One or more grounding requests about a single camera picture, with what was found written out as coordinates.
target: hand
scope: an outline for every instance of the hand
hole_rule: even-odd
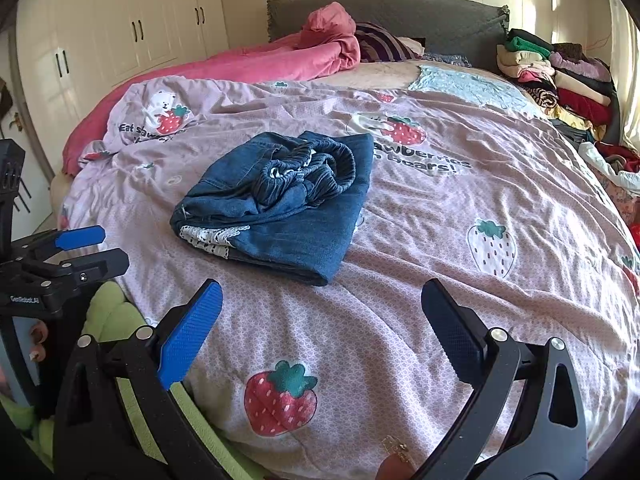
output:
[[[411,464],[404,462],[399,455],[393,454],[386,457],[380,465],[376,480],[409,480],[414,473]]]

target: metal screw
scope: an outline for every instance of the metal screw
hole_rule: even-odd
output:
[[[80,348],[84,348],[85,346],[89,346],[89,344],[91,343],[91,336],[84,334],[80,336],[80,339],[78,339],[78,346]]]
[[[494,328],[491,330],[491,337],[493,337],[496,341],[500,341],[501,343],[507,341],[507,333],[501,328]]]
[[[551,346],[556,350],[564,350],[564,341],[562,341],[562,339],[560,339],[559,337],[552,337]]]
[[[136,337],[142,341],[149,339],[154,334],[154,329],[150,326],[141,326],[136,330]]]

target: striped pillow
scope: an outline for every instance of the striped pillow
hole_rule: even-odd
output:
[[[388,30],[373,23],[356,23],[356,38],[362,63],[420,59]]]

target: floor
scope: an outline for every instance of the floor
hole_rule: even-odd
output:
[[[42,224],[38,226],[38,228],[34,231],[34,234],[41,233],[43,231],[49,231],[50,229],[56,228],[56,218],[53,214],[47,216]]]

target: pink blanket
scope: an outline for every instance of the pink blanket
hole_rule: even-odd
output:
[[[84,147],[104,137],[113,106],[133,83],[166,75],[257,83],[308,81],[353,68],[360,62],[356,24],[337,2],[312,12],[300,32],[273,43],[227,50],[204,61],[161,68],[136,76],[105,96],[73,130],[63,150],[63,173],[79,173]]]

